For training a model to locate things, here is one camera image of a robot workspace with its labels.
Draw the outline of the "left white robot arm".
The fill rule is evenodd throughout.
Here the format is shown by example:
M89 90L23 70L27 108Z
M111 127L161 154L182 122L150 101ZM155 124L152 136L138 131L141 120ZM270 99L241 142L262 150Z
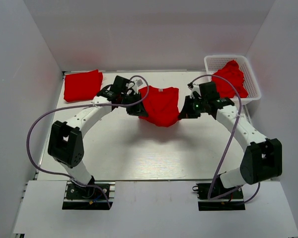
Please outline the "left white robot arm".
M57 120L52 124L48 154L64 167L83 197L89 198L95 192L94 178L83 162L85 135L117 107L126 108L132 116L147 115L143 105L146 96L142 96L139 89L149 90L143 77L116 76L114 82L103 87L82 111L66 121Z

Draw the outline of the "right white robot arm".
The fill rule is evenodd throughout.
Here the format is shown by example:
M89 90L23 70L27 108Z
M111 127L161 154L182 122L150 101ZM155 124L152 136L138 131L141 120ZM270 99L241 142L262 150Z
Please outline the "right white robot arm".
M178 118L196 119L202 113L211 115L234 136L244 152L239 167L217 176L219 182L214 185L217 196L225 198L233 187L282 174L282 144L278 139L269 139L242 118L231 99L220 97L215 83L189 83L188 87L191 94L186 96Z

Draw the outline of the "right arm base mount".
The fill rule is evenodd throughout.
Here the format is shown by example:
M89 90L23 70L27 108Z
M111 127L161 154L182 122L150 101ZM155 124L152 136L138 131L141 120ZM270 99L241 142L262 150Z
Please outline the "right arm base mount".
M210 183L197 183L192 187L197 194L199 211L243 211L245 210L244 196L241 188L224 188L216 183L208 199Z

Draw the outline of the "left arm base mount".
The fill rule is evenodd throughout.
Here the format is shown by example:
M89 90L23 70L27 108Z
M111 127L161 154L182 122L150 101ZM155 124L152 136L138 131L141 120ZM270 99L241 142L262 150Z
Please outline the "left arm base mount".
M113 205L115 183L98 183L98 188L80 187L68 182L65 189L63 210L110 210L104 194L107 196L110 206Z

